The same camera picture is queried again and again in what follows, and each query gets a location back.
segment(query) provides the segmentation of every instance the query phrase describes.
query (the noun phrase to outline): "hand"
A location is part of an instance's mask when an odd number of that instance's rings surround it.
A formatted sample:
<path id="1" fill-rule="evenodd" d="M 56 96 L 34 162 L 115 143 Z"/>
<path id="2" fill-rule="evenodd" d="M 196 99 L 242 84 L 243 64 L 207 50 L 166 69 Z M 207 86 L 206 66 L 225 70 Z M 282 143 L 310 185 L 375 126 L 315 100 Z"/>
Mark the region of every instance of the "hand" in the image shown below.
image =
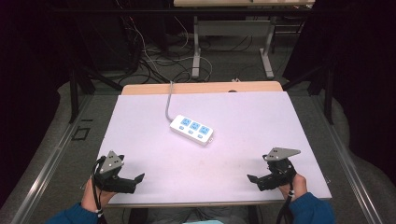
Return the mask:
<path id="1" fill-rule="evenodd" d="M 290 185 L 287 184 L 284 186 L 279 186 L 278 188 L 282 192 L 283 198 L 285 198 L 285 200 L 286 200 L 289 196 Z M 308 192 L 308 190 L 306 188 L 305 177 L 297 174 L 293 179 L 293 189 L 294 189 L 294 197 L 291 198 L 292 202 Z"/>
<path id="2" fill-rule="evenodd" d="M 104 208 L 110 199 L 117 194 L 117 192 L 108 192 L 102 190 L 102 193 L 100 192 L 99 188 L 96 187 L 96 195 L 99 199 L 100 195 L 100 203 L 102 205 L 102 208 Z M 81 207 L 90 211 L 90 212 L 95 212 L 97 210 L 96 203 L 95 203 L 95 198 L 93 197 L 93 189 L 92 189 L 92 180 L 89 179 L 87 181 L 87 184 L 85 185 L 85 191 L 84 191 L 84 196 L 82 196 L 81 200 Z"/>

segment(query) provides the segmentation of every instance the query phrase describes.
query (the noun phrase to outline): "wooden table edge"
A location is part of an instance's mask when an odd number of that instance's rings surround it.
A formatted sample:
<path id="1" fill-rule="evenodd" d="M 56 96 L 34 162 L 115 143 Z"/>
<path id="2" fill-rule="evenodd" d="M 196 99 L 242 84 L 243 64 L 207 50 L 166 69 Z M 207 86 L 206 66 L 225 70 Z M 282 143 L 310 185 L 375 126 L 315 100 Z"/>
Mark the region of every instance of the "wooden table edge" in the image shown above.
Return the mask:
<path id="1" fill-rule="evenodd" d="M 170 84 L 126 85 L 121 95 L 168 94 Z M 277 81 L 175 83 L 173 94 L 228 91 L 283 91 Z"/>

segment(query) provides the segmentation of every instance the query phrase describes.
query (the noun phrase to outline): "blue sleeve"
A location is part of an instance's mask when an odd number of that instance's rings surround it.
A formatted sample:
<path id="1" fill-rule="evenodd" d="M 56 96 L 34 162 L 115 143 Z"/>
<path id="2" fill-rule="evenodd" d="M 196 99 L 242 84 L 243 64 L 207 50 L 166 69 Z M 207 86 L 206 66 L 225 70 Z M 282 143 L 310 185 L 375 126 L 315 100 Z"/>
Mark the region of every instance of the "blue sleeve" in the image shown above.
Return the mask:
<path id="1" fill-rule="evenodd" d="M 96 224 L 97 221 L 97 214 L 85 210 L 81 207 L 80 203 L 76 203 L 73 207 L 47 220 L 46 224 Z"/>
<path id="2" fill-rule="evenodd" d="M 328 202 L 316 198 L 307 192 L 289 205 L 293 213 L 293 224 L 335 223 L 332 207 Z"/>

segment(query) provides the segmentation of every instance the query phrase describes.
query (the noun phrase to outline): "table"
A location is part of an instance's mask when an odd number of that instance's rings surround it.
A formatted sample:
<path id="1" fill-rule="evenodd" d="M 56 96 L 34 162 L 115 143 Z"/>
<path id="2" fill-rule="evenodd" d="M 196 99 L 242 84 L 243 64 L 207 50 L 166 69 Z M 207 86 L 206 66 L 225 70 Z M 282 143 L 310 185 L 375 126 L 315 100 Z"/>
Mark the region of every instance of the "table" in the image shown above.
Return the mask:
<path id="1" fill-rule="evenodd" d="M 169 114 L 179 112 L 212 127 L 214 140 L 206 147 L 171 132 L 164 114 L 169 87 L 131 85 L 119 96 L 99 156 L 109 150 L 125 155 L 122 178 L 146 175 L 134 194 L 116 195 L 110 207 L 283 201 L 278 189 L 259 191 L 247 178 L 270 174 L 262 155 L 272 147 L 300 149 L 301 154 L 290 158 L 296 170 L 315 179 L 308 181 L 308 188 L 316 196 L 332 197 L 290 98 L 279 83 L 175 84 Z M 247 132 L 251 126 L 260 131 Z"/>
<path id="2" fill-rule="evenodd" d="M 175 0 L 176 7 L 281 7 L 313 5 L 315 0 Z M 199 21 L 194 17 L 194 59 L 191 76 L 198 78 L 201 49 L 200 35 L 255 35 L 265 36 L 264 48 L 260 49 L 265 75 L 274 78 L 268 51 L 276 26 L 276 17 L 269 21 Z"/>

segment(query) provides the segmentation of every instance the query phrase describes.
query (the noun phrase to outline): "power strip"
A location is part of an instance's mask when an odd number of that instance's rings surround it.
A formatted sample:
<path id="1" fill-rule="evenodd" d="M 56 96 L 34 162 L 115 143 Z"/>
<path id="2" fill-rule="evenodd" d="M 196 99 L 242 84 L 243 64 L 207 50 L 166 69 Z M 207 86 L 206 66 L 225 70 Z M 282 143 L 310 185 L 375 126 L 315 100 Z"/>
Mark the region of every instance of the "power strip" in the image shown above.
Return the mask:
<path id="1" fill-rule="evenodd" d="M 179 133 L 202 146 L 206 146 L 213 140 L 213 129 L 181 115 L 176 116 L 170 127 L 175 133 Z"/>

